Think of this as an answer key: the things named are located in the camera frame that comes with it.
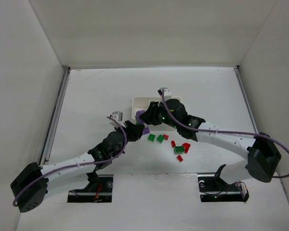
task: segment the metal edge strip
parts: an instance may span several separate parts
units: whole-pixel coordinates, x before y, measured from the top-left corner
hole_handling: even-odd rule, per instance
[[[244,86],[243,86],[243,83],[242,83],[242,80],[241,80],[241,77],[240,77],[239,69],[237,67],[234,67],[233,69],[235,71],[236,79],[237,79],[237,81],[239,83],[239,86],[240,86],[240,89],[241,89],[241,92],[242,92],[242,95],[243,95],[243,98],[244,98],[244,101],[245,101],[245,105],[246,105],[248,113],[250,115],[252,126],[254,127],[255,132],[258,133],[257,125],[256,125],[256,122],[255,122],[254,116],[253,116],[253,114],[251,112],[250,103],[249,103],[249,101],[247,99],[247,95],[246,95],[245,90],[244,90]]]
[[[62,76],[61,84],[59,87],[57,99],[53,108],[53,114],[52,114],[52,117],[48,126],[43,149],[39,157],[39,162],[38,162],[39,165],[44,165],[45,162],[49,160],[51,150],[53,147],[54,135],[56,133],[57,126],[58,126],[58,121],[59,121],[60,112],[61,112],[61,108],[62,108],[62,104],[64,100],[64,95],[66,93],[66,87],[67,87],[69,73],[71,69],[68,66],[62,66],[62,68],[63,68],[63,76]]]

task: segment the small green cube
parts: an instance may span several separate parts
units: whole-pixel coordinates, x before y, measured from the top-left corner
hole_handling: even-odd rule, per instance
[[[183,146],[175,146],[174,147],[174,153],[183,153],[184,147]]]
[[[163,137],[162,135],[159,135],[156,140],[160,143],[163,143],[164,139],[165,137]]]
[[[156,135],[150,134],[148,140],[154,142]]]

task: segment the red wire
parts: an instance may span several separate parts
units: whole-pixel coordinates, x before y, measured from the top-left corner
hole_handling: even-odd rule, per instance
[[[100,184],[100,185],[98,186],[98,189],[97,189],[97,192],[96,192],[96,195],[95,195],[94,201],[97,199],[98,194],[100,193],[101,190],[102,190],[102,184]]]

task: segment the white table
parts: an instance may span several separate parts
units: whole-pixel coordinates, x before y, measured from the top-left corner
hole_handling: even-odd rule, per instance
[[[50,163],[93,148],[113,130],[107,115],[119,110],[131,119],[132,98],[158,96],[160,87],[180,96],[191,115],[231,130],[253,131],[233,68],[72,70]],[[186,142],[175,131],[167,134],[177,144]],[[289,231],[289,205],[278,179],[269,184],[246,180],[246,204],[201,203],[195,173],[216,171],[241,157],[192,142],[180,163],[170,140],[160,144],[146,138],[129,143],[124,155],[98,172],[114,174],[112,203],[67,204],[63,193],[22,214],[17,231]]]

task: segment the red block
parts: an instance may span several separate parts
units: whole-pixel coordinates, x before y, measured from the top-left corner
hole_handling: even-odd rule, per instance
[[[185,152],[185,153],[187,153],[188,150],[189,150],[189,148],[191,147],[191,145],[190,145],[189,143],[184,143],[184,144],[182,144],[181,146],[184,147],[184,152]]]
[[[169,136],[163,134],[163,137],[165,137],[165,140],[168,140]]]
[[[174,141],[171,141],[171,145],[173,148],[176,146]]]
[[[178,155],[178,156],[177,156],[177,159],[178,159],[180,162],[183,161],[183,158],[181,157],[181,155]]]

